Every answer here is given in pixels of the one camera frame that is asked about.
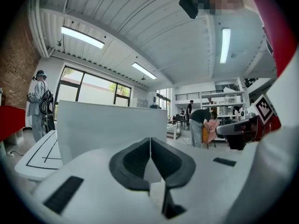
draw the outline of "tree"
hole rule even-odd
[[[64,72],[62,73],[62,78],[65,77],[66,75],[70,75],[73,72],[74,72],[73,69],[71,69],[71,68],[65,68]]]
[[[115,89],[116,89],[116,84],[115,83],[113,83],[113,84],[111,84],[111,85],[109,85],[109,88],[110,88],[110,90],[112,91],[112,92],[115,92]],[[118,85],[117,86],[117,94],[119,94],[119,95],[123,95],[123,96],[130,96],[130,90],[129,90],[129,88],[127,88],[127,87],[124,87],[124,86],[122,86],[122,85]]]

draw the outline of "brick wall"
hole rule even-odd
[[[33,43],[26,6],[22,6],[0,47],[0,87],[5,105],[26,109],[26,97],[40,55]]]

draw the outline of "ceiling light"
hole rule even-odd
[[[132,65],[134,68],[136,68],[137,70],[140,70],[142,73],[146,74],[147,76],[149,76],[150,78],[152,78],[153,80],[154,79],[157,79],[157,77],[155,77],[153,74],[149,73],[146,69],[144,69],[142,66],[140,66],[139,64],[137,63],[134,63]]]
[[[225,63],[228,57],[229,43],[230,43],[230,28],[222,29],[222,49],[220,63]]]
[[[76,31],[74,29],[71,29],[71,28],[67,28],[67,27],[61,27],[61,33],[63,34],[66,34],[66,35],[70,35],[72,37],[75,37],[79,40],[82,40],[84,42],[87,42],[93,46],[96,46],[100,49],[103,48],[104,46],[104,43],[97,40],[97,39],[94,39],[93,37],[89,36],[89,35],[86,35],[82,32],[79,32],[79,31]]]

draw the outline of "white ceiling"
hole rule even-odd
[[[45,43],[47,48],[110,69],[150,89],[249,76],[246,69],[264,39],[259,17],[242,10],[214,17],[199,12],[192,20],[178,1],[41,0]],[[63,25],[103,41],[103,49],[62,36]],[[230,27],[232,35],[228,61],[220,64],[224,27]],[[61,39],[59,47],[56,41]],[[143,73],[131,66],[134,62],[158,79],[142,81]],[[270,73],[272,66],[263,57],[252,72]]]

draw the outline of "white protective suit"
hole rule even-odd
[[[34,95],[28,98],[30,105],[27,116],[32,116],[32,133],[36,142],[46,135],[44,115],[41,113],[39,105],[47,90],[46,81],[38,81],[34,88]]]

